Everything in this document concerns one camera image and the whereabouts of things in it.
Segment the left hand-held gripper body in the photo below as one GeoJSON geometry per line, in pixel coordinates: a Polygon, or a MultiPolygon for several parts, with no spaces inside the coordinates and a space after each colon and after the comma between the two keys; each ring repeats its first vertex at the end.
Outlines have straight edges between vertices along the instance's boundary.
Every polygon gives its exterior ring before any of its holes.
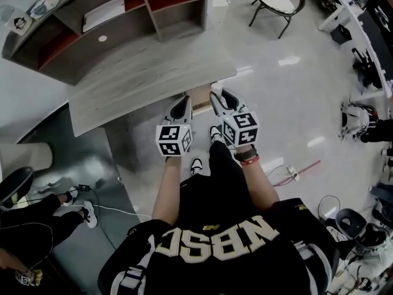
{"type": "Polygon", "coordinates": [[[181,119],[170,118],[169,114],[163,116],[155,133],[155,143],[163,157],[182,157],[189,151],[193,142],[192,118],[192,113],[181,119]]]}

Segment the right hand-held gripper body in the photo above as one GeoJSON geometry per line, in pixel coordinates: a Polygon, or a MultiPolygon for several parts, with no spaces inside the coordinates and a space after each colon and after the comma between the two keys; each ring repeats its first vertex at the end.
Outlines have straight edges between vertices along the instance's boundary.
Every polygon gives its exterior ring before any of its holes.
{"type": "Polygon", "coordinates": [[[219,108],[218,118],[222,125],[222,135],[233,147],[238,148],[257,141],[260,123],[256,113],[245,104],[237,109],[219,108]]]}

